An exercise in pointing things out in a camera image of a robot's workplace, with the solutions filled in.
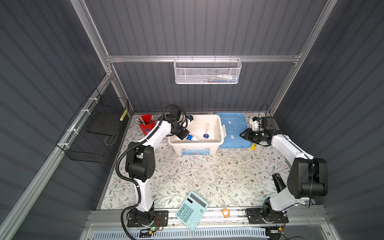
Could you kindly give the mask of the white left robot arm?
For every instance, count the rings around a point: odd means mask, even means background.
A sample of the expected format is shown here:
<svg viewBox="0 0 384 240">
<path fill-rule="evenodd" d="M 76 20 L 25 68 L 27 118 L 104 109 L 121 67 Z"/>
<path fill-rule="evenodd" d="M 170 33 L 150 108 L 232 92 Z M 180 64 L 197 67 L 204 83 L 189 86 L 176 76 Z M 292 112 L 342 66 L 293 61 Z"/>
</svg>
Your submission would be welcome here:
<svg viewBox="0 0 384 240">
<path fill-rule="evenodd" d="M 128 148 L 118 157 L 115 165 L 117 176 L 135 185 L 137 203 L 122 210 L 120 219 L 123 230 L 130 240 L 134 237 L 124 223 L 126 214 L 134 212 L 140 224 L 151 224 L 155 218 L 150 180 L 156 169 L 155 150 L 165 137 L 176 136 L 184 140 L 189 135 L 187 127 L 194 117 L 187 115 L 178 105 L 167 105 L 154 128 L 138 142 L 130 142 Z"/>
</svg>

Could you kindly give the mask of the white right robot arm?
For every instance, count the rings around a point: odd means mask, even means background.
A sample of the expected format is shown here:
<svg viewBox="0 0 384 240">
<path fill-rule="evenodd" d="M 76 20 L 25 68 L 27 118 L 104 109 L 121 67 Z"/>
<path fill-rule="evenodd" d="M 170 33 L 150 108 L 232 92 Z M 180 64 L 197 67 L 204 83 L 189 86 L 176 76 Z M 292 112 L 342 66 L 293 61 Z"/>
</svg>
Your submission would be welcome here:
<svg viewBox="0 0 384 240">
<path fill-rule="evenodd" d="M 260 210 L 259 218 L 272 224 L 277 220 L 287 223 L 286 212 L 290 207 L 305 205 L 313 198 L 328 193 L 328 166 L 321 158 L 305 152 L 280 130 L 274 117 L 254 117 L 240 137 L 262 147 L 277 149 L 286 159 L 290 173 L 287 181 L 273 174 L 277 195 L 268 197 Z"/>
</svg>

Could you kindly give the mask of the white blue labelled bottle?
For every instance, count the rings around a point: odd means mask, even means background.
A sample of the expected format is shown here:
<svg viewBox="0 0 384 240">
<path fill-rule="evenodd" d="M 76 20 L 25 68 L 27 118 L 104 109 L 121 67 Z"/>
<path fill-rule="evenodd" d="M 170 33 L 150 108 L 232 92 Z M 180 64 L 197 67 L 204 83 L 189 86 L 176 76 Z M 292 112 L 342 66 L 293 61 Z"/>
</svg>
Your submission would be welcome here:
<svg viewBox="0 0 384 240">
<path fill-rule="evenodd" d="M 197 137 L 192 136 L 192 135 L 188 135 L 186 137 L 186 139 L 189 140 L 189 141 L 193 141 L 193 142 L 198 142 L 199 141 L 199 139 Z"/>
</svg>

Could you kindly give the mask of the beige plastic storage bin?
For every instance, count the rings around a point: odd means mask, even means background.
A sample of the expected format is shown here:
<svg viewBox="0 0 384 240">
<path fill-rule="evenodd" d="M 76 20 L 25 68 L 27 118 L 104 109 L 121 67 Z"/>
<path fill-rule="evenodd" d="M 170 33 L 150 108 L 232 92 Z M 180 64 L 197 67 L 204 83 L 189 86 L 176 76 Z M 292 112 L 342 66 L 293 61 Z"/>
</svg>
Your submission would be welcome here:
<svg viewBox="0 0 384 240">
<path fill-rule="evenodd" d="M 225 126 L 221 122 L 221 118 L 216 114 L 211 115 L 193 115 L 193 122 L 188 124 L 187 129 L 189 135 L 199 139 L 198 142 L 189 141 L 187 139 L 180 140 L 176 136 L 168 138 L 169 145 L 173 148 L 177 156 L 210 156 L 218 152 L 219 147 L 223 144 L 226 137 Z M 203 138 L 206 131 L 206 124 L 209 126 L 208 139 Z"/>
</svg>

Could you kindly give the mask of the small blue-based flask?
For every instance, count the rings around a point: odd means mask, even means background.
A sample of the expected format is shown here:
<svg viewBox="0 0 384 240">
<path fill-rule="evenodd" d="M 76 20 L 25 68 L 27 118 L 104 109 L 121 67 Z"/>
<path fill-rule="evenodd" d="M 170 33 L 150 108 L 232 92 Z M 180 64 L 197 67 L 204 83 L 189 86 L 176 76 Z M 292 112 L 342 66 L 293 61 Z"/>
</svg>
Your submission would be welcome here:
<svg viewBox="0 0 384 240">
<path fill-rule="evenodd" d="M 210 137 L 210 135 L 209 135 L 209 126 L 210 126 L 210 124 L 206 124 L 206 131 L 203 134 L 203 138 L 204 139 L 208 139 Z"/>
</svg>

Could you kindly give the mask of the blue plastic bin lid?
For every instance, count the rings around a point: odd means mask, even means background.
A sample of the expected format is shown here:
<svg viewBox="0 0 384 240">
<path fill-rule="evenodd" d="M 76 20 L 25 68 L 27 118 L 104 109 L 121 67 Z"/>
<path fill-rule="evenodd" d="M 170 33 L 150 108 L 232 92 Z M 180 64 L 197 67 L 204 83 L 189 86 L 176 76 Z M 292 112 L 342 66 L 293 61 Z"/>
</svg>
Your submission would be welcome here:
<svg viewBox="0 0 384 240">
<path fill-rule="evenodd" d="M 243 139 L 240 134 L 247 128 L 245 116 L 242 113 L 216 113 L 221 118 L 226 129 L 226 137 L 220 146 L 225 149 L 250 148 L 252 143 Z"/>
</svg>

